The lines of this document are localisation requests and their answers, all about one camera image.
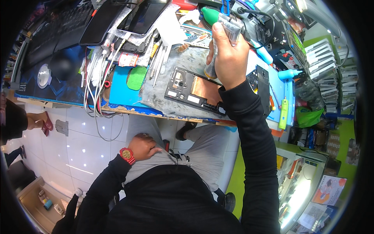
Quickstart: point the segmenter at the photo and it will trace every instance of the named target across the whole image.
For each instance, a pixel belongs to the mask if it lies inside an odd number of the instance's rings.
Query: red sandal
[[[47,115],[47,121],[45,122],[45,125],[47,126],[47,128],[52,131],[53,130],[53,124],[52,124],[52,121],[50,120],[49,116],[48,116],[48,112],[45,111],[45,114]]]
[[[44,121],[43,121],[42,131],[43,131],[44,135],[46,135],[46,137],[47,137],[48,134],[49,134],[49,130],[47,128],[47,125],[44,123]]]

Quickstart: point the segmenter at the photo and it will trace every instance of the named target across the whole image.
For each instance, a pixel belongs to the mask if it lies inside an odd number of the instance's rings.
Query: gold watch face
[[[122,158],[130,158],[131,157],[131,154],[130,154],[130,151],[125,149],[124,151],[122,151]]]

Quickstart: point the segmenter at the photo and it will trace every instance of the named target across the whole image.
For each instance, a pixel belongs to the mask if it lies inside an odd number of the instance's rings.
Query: phone
[[[123,44],[123,46],[121,47],[121,49],[119,51],[121,52],[130,52],[130,53],[134,53],[134,54],[144,54],[149,46],[149,43],[151,42],[151,39],[152,39],[152,34],[149,35],[147,37],[147,39],[145,41],[143,41],[139,46],[136,46],[134,44],[132,44],[131,42],[128,42],[128,41],[125,41],[125,43]],[[122,39],[118,39],[115,43],[114,43],[114,49],[117,50],[118,47],[121,45],[121,42],[122,42]]]
[[[107,0],[97,10],[80,38],[79,45],[99,46],[104,42],[107,31],[126,4]]]
[[[117,29],[145,35],[172,0],[143,0],[123,19]]]

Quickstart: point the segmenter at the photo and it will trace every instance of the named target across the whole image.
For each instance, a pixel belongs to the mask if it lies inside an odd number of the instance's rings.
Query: glass display case
[[[282,142],[276,146],[280,232],[287,233],[316,193],[327,157]]]

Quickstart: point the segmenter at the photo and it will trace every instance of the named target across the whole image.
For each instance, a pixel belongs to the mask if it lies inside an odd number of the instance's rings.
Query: blue glue bottle
[[[255,48],[260,47],[260,43],[255,42],[251,39],[252,44]],[[268,51],[265,49],[265,47],[261,47],[257,50],[257,53],[262,57],[262,59],[267,63],[271,64],[273,62],[273,57],[268,53]]]
[[[294,76],[298,75],[301,72],[303,72],[303,71],[292,70],[292,69],[288,69],[288,70],[285,70],[285,71],[280,71],[280,72],[278,72],[278,78],[280,80],[290,79],[290,78],[293,78]]]

